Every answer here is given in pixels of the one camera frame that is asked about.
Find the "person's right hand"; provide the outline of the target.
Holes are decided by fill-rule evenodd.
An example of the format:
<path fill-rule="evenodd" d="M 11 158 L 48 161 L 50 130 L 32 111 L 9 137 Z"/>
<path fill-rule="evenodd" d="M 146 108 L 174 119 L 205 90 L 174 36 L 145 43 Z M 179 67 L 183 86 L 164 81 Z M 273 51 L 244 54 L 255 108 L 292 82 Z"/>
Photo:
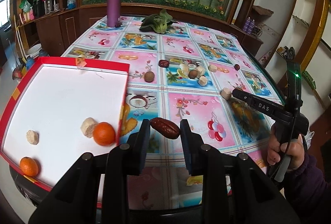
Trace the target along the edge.
<path fill-rule="evenodd" d="M 303 147 L 303 136 L 299 135 L 298 139 L 294 139 L 288 143 L 280 144 L 276 137 L 276 125 L 273 124 L 270 130 L 270 137 L 267 149 L 267 162 L 269 165 L 275 165 L 281 161 L 280 152 L 287 152 L 291 156 L 291 162 L 288 166 L 289 171 L 298 169 L 304 161 L 305 149 Z"/>

